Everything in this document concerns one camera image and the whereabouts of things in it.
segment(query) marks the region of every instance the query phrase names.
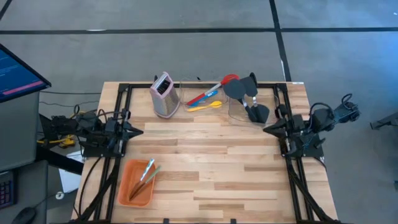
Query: table leg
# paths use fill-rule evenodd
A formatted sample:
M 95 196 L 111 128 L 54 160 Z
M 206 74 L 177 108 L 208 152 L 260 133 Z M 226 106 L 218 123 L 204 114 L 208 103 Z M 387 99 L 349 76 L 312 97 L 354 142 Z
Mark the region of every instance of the table leg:
M 84 164 L 82 162 L 78 162 L 74 159 L 60 155 L 49 149 L 44 149 L 40 146 L 37 146 L 36 148 L 36 160 L 45 160 L 50 166 L 58 167 L 74 174 L 81 175 L 83 172 Z

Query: box grater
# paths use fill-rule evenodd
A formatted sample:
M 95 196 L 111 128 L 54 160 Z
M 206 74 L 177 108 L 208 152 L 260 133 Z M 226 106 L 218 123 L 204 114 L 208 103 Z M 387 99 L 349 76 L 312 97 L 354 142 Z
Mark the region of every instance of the box grater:
M 150 87 L 155 113 L 163 118 L 170 118 L 180 105 L 180 98 L 174 88 L 174 82 L 167 72 Z

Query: black spatula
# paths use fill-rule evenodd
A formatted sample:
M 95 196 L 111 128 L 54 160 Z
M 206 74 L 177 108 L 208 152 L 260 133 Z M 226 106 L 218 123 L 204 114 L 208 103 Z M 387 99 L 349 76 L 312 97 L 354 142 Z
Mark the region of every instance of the black spatula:
M 251 107 L 251 111 L 256 115 L 256 122 L 265 124 L 269 115 L 269 109 L 266 106 L 259 105 L 257 103 L 256 95 L 258 94 L 258 91 L 256 87 L 256 82 L 252 77 L 242 78 L 240 81 L 241 83 L 243 83 L 246 89 L 247 96 L 253 98 L 253 106 Z
M 248 112 L 249 119 L 252 122 L 257 121 L 256 115 L 251 111 L 250 107 L 248 106 L 248 103 L 244 99 L 246 89 L 242 82 L 240 82 L 239 80 L 231 80 L 229 81 L 229 83 L 223 85 L 223 89 L 225 94 L 230 98 L 235 100 L 240 100 L 239 102 L 243 104 L 244 109 L 246 110 L 246 112 Z

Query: gray floor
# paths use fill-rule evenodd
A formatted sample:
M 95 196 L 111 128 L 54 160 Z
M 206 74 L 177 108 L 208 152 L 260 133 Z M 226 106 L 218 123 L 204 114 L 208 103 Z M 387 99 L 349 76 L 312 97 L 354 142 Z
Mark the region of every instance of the gray floor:
M 398 26 L 394 0 L 276 0 L 282 27 Z M 266 0 L 13 0 L 1 30 L 272 27 Z M 398 33 L 283 34 L 293 81 L 305 82 L 311 103 L 332 107 L 346 93 L 362 112 L 326 137 L 328 177 L 340 220 L 397 223 L 398 132 L 373 131 L 369 122 L 398 111 Z M 211 80 L 255 72 L 262 81 L 284 80 L 273 33 L 0 35 L 0 42 L 52 83 L 52 91 L 100 91 L 104 81 L 151 80 L 168 71 L 175 80 Z M 73 105 L 99 96 L 41 94 L 48 103 Z M 96 108 L 97 103 L 82 106 Z M 40 105 L 69 115 L 71 108 Z M 50 193 L 61 189 L 49 171 Z M 50 201 L 48 222 L 65 222 L 75 193 Z

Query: computer mouse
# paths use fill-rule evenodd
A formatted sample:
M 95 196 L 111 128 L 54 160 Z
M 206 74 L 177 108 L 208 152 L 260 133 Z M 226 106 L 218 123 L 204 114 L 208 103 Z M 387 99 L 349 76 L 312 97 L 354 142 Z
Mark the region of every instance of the computer mouse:
M 11 224 L 31 224 L 36 216 L 36 210 L 32 207 L 22 209 Z

